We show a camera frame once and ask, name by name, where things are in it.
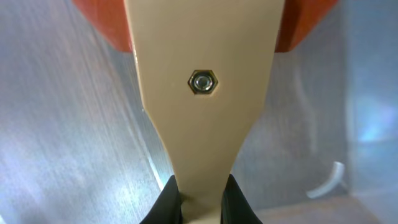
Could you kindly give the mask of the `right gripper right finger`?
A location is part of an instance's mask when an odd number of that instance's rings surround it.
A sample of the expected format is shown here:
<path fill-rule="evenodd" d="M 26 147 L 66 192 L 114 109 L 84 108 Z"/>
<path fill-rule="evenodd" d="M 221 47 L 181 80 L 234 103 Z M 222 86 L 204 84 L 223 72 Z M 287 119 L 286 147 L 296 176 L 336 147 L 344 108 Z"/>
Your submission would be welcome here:
<path fill-rule="evenodd" d="M 262 224 L 232 174 L 222 196 L 221 224 Z"/>

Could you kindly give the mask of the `orange scraper with wooden handle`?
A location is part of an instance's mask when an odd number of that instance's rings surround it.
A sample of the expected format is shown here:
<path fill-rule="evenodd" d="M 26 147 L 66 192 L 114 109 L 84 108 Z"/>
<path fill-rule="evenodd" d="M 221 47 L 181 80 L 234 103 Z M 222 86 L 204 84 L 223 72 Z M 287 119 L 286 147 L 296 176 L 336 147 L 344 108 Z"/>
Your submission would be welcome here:
<path fill-rule="evenodd" d="M 258 119 L 274 54 L 293 50 L 335 0 L 74 0 L 132 53 L 143 109 L 170 158 L 182 223 L 221 223 L 238 152 Z"/>

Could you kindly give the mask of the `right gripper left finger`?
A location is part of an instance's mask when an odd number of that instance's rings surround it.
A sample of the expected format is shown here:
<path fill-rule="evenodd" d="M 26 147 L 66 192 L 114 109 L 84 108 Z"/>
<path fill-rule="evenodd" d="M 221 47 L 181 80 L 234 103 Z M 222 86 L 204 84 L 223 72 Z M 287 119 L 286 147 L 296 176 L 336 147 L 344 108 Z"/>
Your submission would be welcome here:
<path fill-rule="evenodd" d="M 182 224 L 181 197 L 171 175 L 157 200 L 140 224 Z"/>

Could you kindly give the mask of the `clear plastic storage container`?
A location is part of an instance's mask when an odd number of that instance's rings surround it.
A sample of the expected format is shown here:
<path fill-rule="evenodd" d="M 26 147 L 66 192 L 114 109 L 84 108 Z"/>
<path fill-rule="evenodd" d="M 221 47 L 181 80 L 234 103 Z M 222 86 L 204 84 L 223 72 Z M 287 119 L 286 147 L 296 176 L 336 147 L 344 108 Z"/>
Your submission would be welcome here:
<path fill-rule="evenodd" d="M 133 57 L 71 1 L 1 2 L 1 222 L 139 223 L 172 174 Z M 397 222 L 397 2 L 276 54 L 233 167 L 264 223 Z"/>

